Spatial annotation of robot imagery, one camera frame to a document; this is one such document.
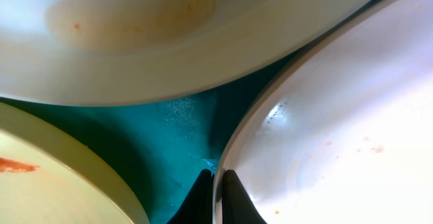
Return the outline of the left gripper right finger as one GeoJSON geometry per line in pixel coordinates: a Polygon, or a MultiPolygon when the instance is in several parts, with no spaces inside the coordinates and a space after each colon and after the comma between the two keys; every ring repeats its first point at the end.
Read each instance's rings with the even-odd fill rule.
{"type": "Polygon", "coordinates": [[[222,214],[223,224],[267,224],[234,170],[223,174],[222,214]]]}

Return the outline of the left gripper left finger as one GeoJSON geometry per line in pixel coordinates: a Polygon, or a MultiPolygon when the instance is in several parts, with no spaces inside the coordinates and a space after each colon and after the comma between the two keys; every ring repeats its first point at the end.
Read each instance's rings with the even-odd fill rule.
{"type": "Polygon", "coordinates": [[[168,224],[211,224],[212,185],[214,175],[208,169],[200,172],[182,205],[168,224]]]}

